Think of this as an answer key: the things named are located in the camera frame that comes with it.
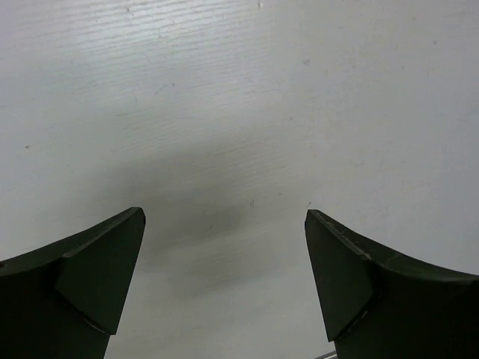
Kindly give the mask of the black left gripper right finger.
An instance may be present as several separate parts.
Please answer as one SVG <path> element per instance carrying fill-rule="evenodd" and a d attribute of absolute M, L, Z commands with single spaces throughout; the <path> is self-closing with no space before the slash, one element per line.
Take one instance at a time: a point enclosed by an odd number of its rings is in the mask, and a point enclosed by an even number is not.
<path fill-rule="evenodd" d="M 478 276 L 409 257 L 311 209 L 305 237 L 339 358 L 476 358 Z"/>

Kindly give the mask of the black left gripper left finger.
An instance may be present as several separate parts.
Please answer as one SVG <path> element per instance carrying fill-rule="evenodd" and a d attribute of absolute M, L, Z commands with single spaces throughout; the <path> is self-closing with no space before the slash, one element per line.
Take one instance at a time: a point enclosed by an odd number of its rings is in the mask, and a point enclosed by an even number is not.
<path fill-rule="evenodd" d="M 146 216 L 132 207 L 1 262 L 2 358 L 104 358 L 117 333 Z"/>

